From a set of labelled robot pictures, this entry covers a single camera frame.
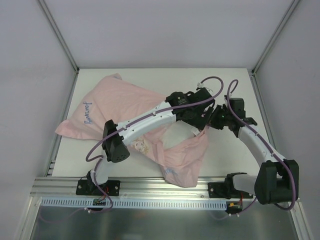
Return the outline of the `pink Journey pillow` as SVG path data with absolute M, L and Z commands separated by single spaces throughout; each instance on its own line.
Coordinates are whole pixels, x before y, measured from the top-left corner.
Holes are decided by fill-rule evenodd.
M 56 133 L 100 141 L 109 120 L 116 124 L 122 143 L 157 163 L 167 182 L 184 188 L 197 185 L 209 145 L 208 129 L 178 119 L 163 95 L 126 82 L 119 74 L 100 80 Z

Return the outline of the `white pillow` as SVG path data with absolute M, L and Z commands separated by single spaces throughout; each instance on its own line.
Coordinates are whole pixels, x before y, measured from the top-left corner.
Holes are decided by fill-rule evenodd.
M 200 131 L 197 128 L 183 121 L 176 121 L 167 128 L 161 137 L 161 141 L 164 149 L 167 150 L 181 144 L 187 139 L 197 136 L 199 133 Z

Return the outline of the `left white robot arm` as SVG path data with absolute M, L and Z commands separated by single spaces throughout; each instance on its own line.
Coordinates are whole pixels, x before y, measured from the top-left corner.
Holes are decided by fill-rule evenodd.
M 205 87 L 196 92 L 175 91 L 165 101 L 142 115 L 120 123 L 108 120 L 104 124 L 102 139 L 93 147 L 102 147 L 103 154 L 95 157 L 97 163 L 87 177 L 87 191 L 90 195 L 107 195 L 104 190 L 108 181 L 103 162 L 120 163 L 130 156 L 127 146 L 138 137 L 161 126 L 182 121 L 203 130 L 213 112 L 216 96 Z

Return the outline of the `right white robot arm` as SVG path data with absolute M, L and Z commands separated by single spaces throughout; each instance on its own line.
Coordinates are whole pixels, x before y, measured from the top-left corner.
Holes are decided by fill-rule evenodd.
M 231 199 L 245 192 L 254 195 L 262 205 L 290 202 L 293 208 L 299 198 L 299 165 L 279 154 L 259 133 L 257 122 L 246 116 L 242 98 L 226 99 L 218 105 L 208 126 L 217 130 L 227 127 L 250 151 L 259 171 L 256 176 L 245 172 L 229 173 L 224 182 L 214 188 L 214 193 Z

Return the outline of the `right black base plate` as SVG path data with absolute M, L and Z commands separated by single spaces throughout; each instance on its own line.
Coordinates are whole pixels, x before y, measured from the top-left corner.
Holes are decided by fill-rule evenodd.
M 207 191 L 209 198 L 214 199 L 252 199 L 253 195 L 245 192 L 236 190 L 235 188 L 229 188 L 224 182 L 208 182 Z

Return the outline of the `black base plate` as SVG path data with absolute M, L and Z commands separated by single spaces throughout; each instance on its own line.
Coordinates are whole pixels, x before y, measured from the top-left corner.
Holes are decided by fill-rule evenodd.
M 121 181 L 108 180 L 106 183 L 99 185 L 99 187 L 108 196 L 117 197 L 119 196 Z M 90 179 L 80 179 L 77 182 L 75 194 L 78 196 L 102 196 L 103 192 Z
M 229 188 L 224 182 L 208 182 L 207 191 L 209 198 L 214 199 L 252 199 L 253 195 L 245 192 L 236 190 L 235 188 Z

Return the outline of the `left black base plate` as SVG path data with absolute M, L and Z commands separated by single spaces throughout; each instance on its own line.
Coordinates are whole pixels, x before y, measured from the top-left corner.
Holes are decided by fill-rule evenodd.
M 119 196 L 121 181 L 108 180 L 106 183 L 99 185 L 99 187 L 108 196 L 117 197 Z M 90 179 L 80 179 L 77 182 L 75 194 L 78 196 L 102 196 L 103 192 Z

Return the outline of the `right aluminium frame post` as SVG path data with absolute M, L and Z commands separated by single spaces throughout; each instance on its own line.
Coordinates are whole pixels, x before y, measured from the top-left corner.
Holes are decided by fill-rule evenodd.
M 292 18 L 294 12 L 297 10 L 301 0 L 292 0 L 286 9 L 285 13 L 283 14 L 281 20 L 279 21 L 278 25 L 276 26 L 274 32 L 272 33 L 270 39 L 268 40 L 266 46 L 264 47 L 260 57 L 258 58 L 256 64 L 251 70 L 252 75 L 256 75 L 268 55 L 270 54 L 271 50 L 273 49 L 276 41 L 280 37 L 281 33 L 283 32 L 284 28 Z

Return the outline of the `aluminium frame post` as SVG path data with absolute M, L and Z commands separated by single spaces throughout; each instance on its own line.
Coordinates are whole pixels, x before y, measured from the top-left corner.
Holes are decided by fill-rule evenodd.
M 258 58 L 256 64 L 251 70 L 252 75 L 256 75 L 268 55 L 270 54 L 271 50 L 273 49 L 276 41 L 280 37 L 281 33 L 283 32 L 284 28 L 292 18 L 294 12 L 297 10 L 301 0 L 292 0 L 286 9 L 285 13 L 283 14 L 281 20 L 279 21 L 278 25 L 276 26 L 274 32 L 272 33 L 270 39 L 268 40 L 266 46 L 264 47 L 260 57 Z
M 65 53 L 72 69 L 75 71 L 76 74 L 78 74 L 80 68 L 79 68 L 78 64 L 76 63 L 76 61 L 70 51 L 70 48 L 68 47 L 68 45 L 65 41 L 65 38 L 63 37 L 63 35 L 59 29 L 59 26 L 53 16 L 53 14 L 51 13 L 51 10 L 48 7 L 48 4 L 46 3 L 45 0 L 36 0 L 36 2 L 38 4 L 39 8 L 41 9 L 41 11 L 43 12 L 44 17 L 47 20 L 50 28 L 52 29 L 57 41 L 59 42 L 60 46 L 62 47 L 62 50 Z

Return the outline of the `aluminium mounting rail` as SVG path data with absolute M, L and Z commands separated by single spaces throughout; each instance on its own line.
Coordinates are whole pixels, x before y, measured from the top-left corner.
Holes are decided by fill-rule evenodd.
M 120 181 L 119 196 L 129 199 L 208 200 L 208 183 L 222 183 L 223 177 L 200 177 L 196 187 L 179 187 L 161 177 L 112 177 Z M 75 177 L 37 177 L 30 191 L 38 197 L 73 197 L 82 189 Z

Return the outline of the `left aluminium frame post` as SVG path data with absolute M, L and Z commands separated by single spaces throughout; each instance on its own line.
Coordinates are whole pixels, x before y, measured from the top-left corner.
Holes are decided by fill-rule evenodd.
M 68 45 L 65 41 L 65 38 L 63 37 L 63 35 L 59 29 L 59 26 L 53 16 L 53 14 L 51 13 L 51 10 L 48 7 L 48 4 L 46 3 L 45 0 L 36 0 L 36 2 L 38 4 L 39 8 L 41 9 L 41 11 L 43 12 L 44 17 L 47 20 L 50 28 L 52 29 L 57 41 L 59 42 L 60 46 L 62 47 L 62 50 L 65 53 L 72 69 L 75 71 L 76 74 L 78 74 L 80 68 L 79 68 L 78 64 L 76 63 L 76 61 L 70 51 L 70 48 L 68 47 Z

